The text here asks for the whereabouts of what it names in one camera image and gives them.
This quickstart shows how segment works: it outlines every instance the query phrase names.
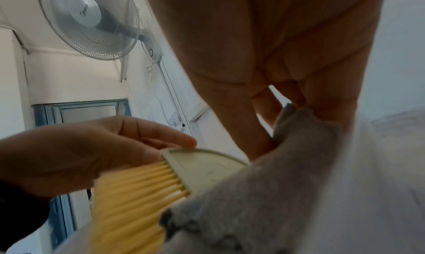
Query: wall-mounted fan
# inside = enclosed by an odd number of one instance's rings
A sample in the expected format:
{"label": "wall-mounted fan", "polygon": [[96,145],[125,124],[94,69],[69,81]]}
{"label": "wall-mounted fan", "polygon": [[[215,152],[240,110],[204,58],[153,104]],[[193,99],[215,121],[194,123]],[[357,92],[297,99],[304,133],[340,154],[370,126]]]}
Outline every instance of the wall-mounted fan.
{"label": "wall-mounted fan", "polygon": [[133,0],[39,0],[39,4],[59,37],[86,56],[119,59],[140,40],[153,62],[161,60],[152,35],[139,27]]}

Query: sleeve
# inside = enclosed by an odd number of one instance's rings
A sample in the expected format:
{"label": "sleeve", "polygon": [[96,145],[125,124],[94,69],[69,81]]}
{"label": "sleeve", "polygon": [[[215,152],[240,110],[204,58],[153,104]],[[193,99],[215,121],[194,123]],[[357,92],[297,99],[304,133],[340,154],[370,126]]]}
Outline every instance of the sleeve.
{"label": "sleeve", "polygon": [[0,253],[27,237],[47,220],[50,198],[35,197],[0,181]]}

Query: fan grille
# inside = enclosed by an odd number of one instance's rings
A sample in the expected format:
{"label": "fan grille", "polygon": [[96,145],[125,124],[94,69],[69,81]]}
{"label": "fan grille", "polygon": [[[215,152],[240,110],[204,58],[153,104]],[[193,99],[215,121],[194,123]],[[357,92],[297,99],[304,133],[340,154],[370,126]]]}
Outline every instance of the fan grille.
{"label": "fan grille", "polygon": [[[117,22],[139,28],[139,14],[133,0],[95,0]],[[52,29],[78,52],[100,60],[115,60],[128,54],[135,46],[138,33],[129,36],[110,33],[78,23],[70,14],[67,0],[39,0],[40,7]]]}

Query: fingernail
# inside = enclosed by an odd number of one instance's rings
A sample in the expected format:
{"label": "fingernail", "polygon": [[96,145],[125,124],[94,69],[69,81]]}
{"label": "fingernail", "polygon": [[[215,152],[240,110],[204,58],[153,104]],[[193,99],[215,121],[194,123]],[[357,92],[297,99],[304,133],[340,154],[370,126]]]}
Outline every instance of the fingernail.
{"label": "fingernail", "polygon": [[146,150],[144,157],[146,162],[154,162],[160,159],[161,153],[159,152],[159,150],[149,149]]}

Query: gray cloth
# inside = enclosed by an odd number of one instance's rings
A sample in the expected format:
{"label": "gray cloth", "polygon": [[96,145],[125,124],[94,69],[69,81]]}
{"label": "gray cloth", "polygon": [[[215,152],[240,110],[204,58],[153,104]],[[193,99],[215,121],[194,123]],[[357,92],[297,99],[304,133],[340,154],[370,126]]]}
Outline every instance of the gray cloth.
{"label": "gray cloth", "polygon": [[161,254],[293,252],[342,142],[336,125],[288,105],[274,128],[277,148],[161,219]]}

